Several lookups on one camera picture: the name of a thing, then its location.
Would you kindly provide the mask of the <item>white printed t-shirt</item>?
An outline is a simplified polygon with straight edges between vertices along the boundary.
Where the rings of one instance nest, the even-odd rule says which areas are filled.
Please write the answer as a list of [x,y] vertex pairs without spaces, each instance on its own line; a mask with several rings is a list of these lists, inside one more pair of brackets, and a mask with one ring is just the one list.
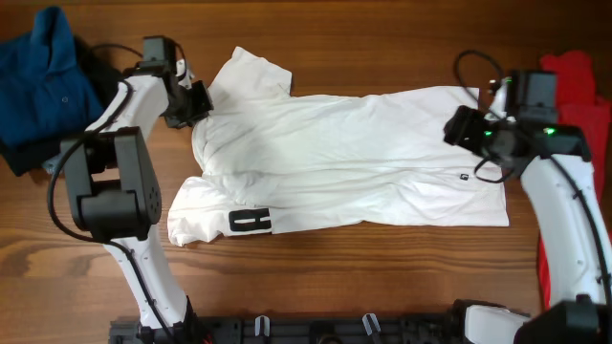
[[443,129],[472,92],[434,86],[365,97],[294,97],[292,74],[236,48],[192,131],[202,174],[169,208],[176,246],[370,222],[506,226],[501,172]]

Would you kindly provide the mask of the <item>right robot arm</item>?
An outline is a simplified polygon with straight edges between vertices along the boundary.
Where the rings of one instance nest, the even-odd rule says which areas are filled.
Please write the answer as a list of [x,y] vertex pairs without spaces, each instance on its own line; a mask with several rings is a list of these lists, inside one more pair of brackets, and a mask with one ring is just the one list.
[[492,107],[462,105],[444,140],[518,177],[534,209],[550,276],[550,307],[530,318],[500,307],[464,312],[468,343],[608,343],[611,340],[611,244],[580,128],[557,121],[557,78],[514,72]]

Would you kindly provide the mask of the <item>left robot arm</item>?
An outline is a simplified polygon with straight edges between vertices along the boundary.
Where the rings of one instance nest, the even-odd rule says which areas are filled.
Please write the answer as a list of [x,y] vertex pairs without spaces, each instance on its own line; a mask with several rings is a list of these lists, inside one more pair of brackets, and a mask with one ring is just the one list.
[[162,118],[182,129],[208,116],[207,87],[193,78],[183,48],[162,36],[147,36],[141,60],[125,70],[103,115],[80,137],[61,144],[54,173],[64,177],[78,232],[55,212],[55,186],[47,192],[54,224],[79,241],[95,243],[113,256],[139,308],[133,325],[114,324],[112,343],[211,343],[172,274],[158,223],[162,192],[145,140]]

